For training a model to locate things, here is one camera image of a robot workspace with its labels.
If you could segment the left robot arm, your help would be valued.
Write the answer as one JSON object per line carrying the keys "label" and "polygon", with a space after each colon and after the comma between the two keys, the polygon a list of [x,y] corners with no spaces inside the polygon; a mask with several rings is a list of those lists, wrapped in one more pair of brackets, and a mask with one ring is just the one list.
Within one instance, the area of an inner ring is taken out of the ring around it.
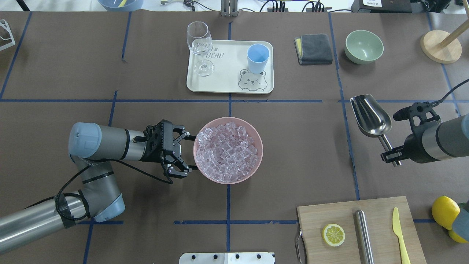
{"label": "left robot arm", "polygon": [[172,184],[197,169],[182,158],[181,141],[195,141],[184,125],[161,120],[143,131],[77,122],[69,134],[69,157],[78,172],[52,197],[1,218],[1,254],[87,219],[102,223],[125,210],[111,162]]}

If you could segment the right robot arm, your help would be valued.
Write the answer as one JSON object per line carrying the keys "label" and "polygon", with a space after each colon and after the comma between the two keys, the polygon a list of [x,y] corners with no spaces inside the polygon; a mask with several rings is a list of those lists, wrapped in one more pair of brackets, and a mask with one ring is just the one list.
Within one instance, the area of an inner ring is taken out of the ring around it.
{"label": "right robot arm", "polygon": [[468,115],[442,122],[434,102],[416,102],[394,113],[396,121],[408,120],[412,133],[404,144],[381,154],[386,163],[412,160],[419,164],[467,157],[469,154]]}

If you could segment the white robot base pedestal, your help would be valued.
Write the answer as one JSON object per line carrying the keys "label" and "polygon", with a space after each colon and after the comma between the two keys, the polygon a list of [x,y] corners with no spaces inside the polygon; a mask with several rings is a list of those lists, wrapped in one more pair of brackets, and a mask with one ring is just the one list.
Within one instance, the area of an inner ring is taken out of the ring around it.
{"label": "white robot base pedestal", "polygon": [[179,264],[275,264],[271,252],[184,253]]}

